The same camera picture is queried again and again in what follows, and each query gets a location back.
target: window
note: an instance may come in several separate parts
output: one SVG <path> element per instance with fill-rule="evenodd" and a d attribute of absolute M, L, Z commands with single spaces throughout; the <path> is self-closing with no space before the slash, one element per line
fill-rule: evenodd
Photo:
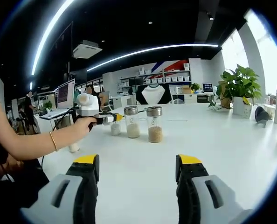
<path fill-rule="evenodd" d="M 245 19 L 256 40 L 262 59 L 266 94 L 275 95 L 277 89 L 277 45 L 267 28 L 252 10 L 246 13 Z"/>
<path fill-rule="evenodd" d="M 237 64 L 242 67 L 249 66 L 242 40 L 236 29 L 222 45 L 222 57 L 226 69 L 235 70 Z"/>

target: potted plant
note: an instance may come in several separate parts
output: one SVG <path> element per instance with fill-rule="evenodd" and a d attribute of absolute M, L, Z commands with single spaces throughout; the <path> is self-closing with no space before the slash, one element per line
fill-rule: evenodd
<path fill-rule="evenodd" d="M 197 84 L 197 83 L 193 83 L 191 86 L 190 86 L 190 89 L 192 91 L 198 91 L 200 89 L 200 85 Z"/>
<path fill-rule="evenodd" d="M 53 107 L 52 102 L 48 101 L 43 104 L 43 108 L 46 109 L 47 111 L 50 111 L 50 109 Z"/>
<path fill-rule="evenodd" d="M 225 83 L 224 92 L 222 93 L 222 85 L 220 84 L 217 86 L 216 94 L 219 97 L 223 95 L 224 98 L 230 99 L 233 103 L 233 114 L 243 115 L 245 105 L 243 98 L 251 99 L 254 104 L 254 99 L 262 96 L 261 87 L 256 82 L 258 75 L 252 69 L 244 68 L 238 64 L 235 71 L 230 71 L 232 74 L 224 71 L 221 75 Z"/>

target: laptop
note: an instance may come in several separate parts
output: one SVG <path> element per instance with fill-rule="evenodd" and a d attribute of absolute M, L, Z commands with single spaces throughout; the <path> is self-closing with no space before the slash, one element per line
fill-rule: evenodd
<path fill-rule="evenodd" d="M 75 79 L 72 79 L 58 87 L 57 96 L 57 109 L 48 112 L 47 114 L 41 116 L 42 119 L 53 119 L 58 116 L 65 114 L 74 106 L 74 86 Z"/>

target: green plant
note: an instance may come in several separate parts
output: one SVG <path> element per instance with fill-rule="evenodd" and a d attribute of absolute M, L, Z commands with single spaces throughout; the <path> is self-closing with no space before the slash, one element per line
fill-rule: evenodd
<path fill-rule="evenodd" d="M 51 109 L 53 107 L 53 104 L 52 104 L 52 102 L 48 101 L 48 102 L 43 104 L 43 107 L 45 109 Z"/>
<path fill-rule="evenodd" d="M 197 91 L 200 89 L 200 85 L 197 84 L 197 83 L 193 83 L 191 86 L 190 86 L 190 89 L 191 90 L 194 90 L 194 91 Z"/>
<path fill-rule="evenodd" d="M 224 98 L 229 98 L 230 100 L 233 97 L 246 97 L 251 98 L 260 98 L 262 95 L 260 93 L 261 86 L 256 82 L 259 77 L 252 69 L 244 68 L 237 64 L 235 71 L 230 70 L 232 74 L 224 71 L 221 75 L 221 78 L 225 81 L 225 91 L 223 93 Z M 222 85 L 217 86 L 216 94 L 219 96 L 222 93 Z"/>

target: air conditioner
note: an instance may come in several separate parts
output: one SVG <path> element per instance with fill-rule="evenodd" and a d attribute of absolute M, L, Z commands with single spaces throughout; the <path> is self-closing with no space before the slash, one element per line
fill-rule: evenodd
<path fill-rule="evenodd" d="M 88 59 L 102 51 L 97 43 L 83 40 L 74 50 L 73 57 Z"/>

